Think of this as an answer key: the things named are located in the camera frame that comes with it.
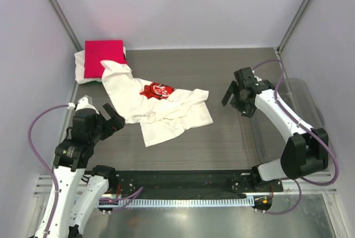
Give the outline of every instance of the white wall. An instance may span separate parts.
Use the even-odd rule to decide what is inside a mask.
[[[130,49],[277,46],[302,0],[58,0],[82,46]]]
[[[74,48],[47,0],[0,0],[1,237],[26,237],[40,163],[27,144],[32,119],[67,103],[74,85]],[[33,140],[50,161],[65,109],[35,127]]]
[[[313,0],[283,58],[289,75],[306,81],[324,117],[340,165],[337,186],[355,235],[354,48],[354,0]]]

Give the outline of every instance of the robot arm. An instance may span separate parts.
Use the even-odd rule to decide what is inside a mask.
[[[109,188],[117,186],[115,169],[98,165],[92,170],[92,177],[85,191],[74,204],[77,187],[90,157],[94,154],[94,146],[98,141],[110,137],[124,127],[124,118],[109,104],[105,104],[104,109],[111,117],[109,120],[92,105],[90,97],[85,96],[79,100],[73,116],[73,126],[67,129],[67,136],[55,149],[53,172],[57,178],[59,192],[55,192],[53,184],[43,219],[34,237],[82,237],[99,198]],[[50,219],[56,194],[58,202],[53,218]],[[51,223],[49,231],[45,233],[48,221]]]
[[[254,76],[251,68],[240,69],[234,72],[234,76],[236,80],[230,84],[222,100],[223,106],[234,95],[230,103],[242,116],[252,117],[256,109],[261,110],[286,142],[280,159],[252,168],[256,185],[274,179],[297,179],[328,167],[328,152],[298,125],[302,123],[328,145],[328,135],[324,129],[314,129],[304,122],[277,94],[281,104],[298,119],[298,123],[294,123],[276,103],[275,87],[268,80]]]

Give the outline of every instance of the gray wooden tabletop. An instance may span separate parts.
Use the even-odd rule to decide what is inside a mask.
[[[240,117],[230,105],[223,107],[221,99],[234,79],[234,71],[275,58],[272,48],[128,51],[127,61],[136,78],[174,88],[208,90],[206,105],[214,123],[148,148],[140,125],[127,124],[96,145],[87,168],[103,164],[117,170],[248,169],[258,164],[249,119]],[[257,75],[276,81],[280,66],[266,64]],[[77,99],[84,95],[91,96],[101,112],[102,105],[110,103],[101,83],[80,85]]]

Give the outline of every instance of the transparent plastic bin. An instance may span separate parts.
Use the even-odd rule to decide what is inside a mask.
[[[311,94],[303,80],[285,79],[278,92],[286,104],[304,121],[311,124],[315,129],[323,127]],[[279,159],[286,143],[277,128],[260,110],[256,110],[250,122],[260,163]]]

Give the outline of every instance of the red folded cloth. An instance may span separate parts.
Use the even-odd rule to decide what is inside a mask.
[[[85,41],[84,78],[101,78],[105,68],[102,60],[113,60],[127,64],[122,40]]]

